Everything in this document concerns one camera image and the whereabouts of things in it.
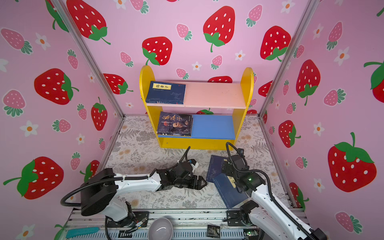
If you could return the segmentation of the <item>dark portrait cover book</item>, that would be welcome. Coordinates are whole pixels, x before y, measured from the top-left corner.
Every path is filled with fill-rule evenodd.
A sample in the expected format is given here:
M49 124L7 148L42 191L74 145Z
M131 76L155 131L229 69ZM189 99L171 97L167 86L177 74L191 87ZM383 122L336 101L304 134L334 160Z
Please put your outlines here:
M190 137L192 135L192 126L192 115L161 112L157 134Z

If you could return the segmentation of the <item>navy book yellow label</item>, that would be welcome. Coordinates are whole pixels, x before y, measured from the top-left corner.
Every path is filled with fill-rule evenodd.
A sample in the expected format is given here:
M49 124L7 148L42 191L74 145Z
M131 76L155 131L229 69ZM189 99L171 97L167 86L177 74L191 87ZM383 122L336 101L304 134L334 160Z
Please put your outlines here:
M166 105L183 105L184 101L161 101L161 100L149 100L146 101L149 104L166 104Z

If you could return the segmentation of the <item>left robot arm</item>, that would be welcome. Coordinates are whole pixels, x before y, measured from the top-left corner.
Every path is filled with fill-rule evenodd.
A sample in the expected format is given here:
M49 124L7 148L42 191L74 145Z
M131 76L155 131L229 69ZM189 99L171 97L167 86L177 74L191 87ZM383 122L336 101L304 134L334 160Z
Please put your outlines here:
M132 226L136 223L136 216L129 202L118 199L120 195L141 191L166 191L173 187L201 190L208 183L202 176L194 174L198 165L196 160L188 159L188 153L185 152L174 166L154 169L149 174L122 175L106 168L65 195L60 204L65 207L79 207L84 217L101 214L118 227Z

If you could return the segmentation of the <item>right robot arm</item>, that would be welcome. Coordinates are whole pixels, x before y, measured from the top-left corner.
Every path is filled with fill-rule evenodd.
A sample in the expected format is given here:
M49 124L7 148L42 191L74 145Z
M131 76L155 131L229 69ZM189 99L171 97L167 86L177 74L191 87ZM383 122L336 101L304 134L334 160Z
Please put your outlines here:
M262 170L250 170L244 150L226 143L228 161L225 173L235 180L240 192L250 200L243 206L251 224L273 240L326 240L319 228L313 229L287 208L272 192L271 180Z

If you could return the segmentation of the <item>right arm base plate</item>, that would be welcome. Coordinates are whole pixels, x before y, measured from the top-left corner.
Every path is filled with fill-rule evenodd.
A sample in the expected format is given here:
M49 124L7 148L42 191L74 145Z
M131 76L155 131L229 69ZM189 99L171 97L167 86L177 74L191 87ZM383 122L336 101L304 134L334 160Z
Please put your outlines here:
M224 219L224 222L230 227L255 227L244 211L228 210L226 214L227 217Z

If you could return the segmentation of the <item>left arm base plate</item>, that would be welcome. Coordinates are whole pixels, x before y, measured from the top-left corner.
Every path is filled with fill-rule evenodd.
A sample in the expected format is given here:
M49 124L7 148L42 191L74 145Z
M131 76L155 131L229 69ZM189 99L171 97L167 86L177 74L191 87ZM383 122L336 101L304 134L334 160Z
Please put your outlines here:
M132 215L127 218L115 222L109 219L107 223L108 228L133 228L138 222L143 221L142 227L147 226L150 212L148 211L134 211Z

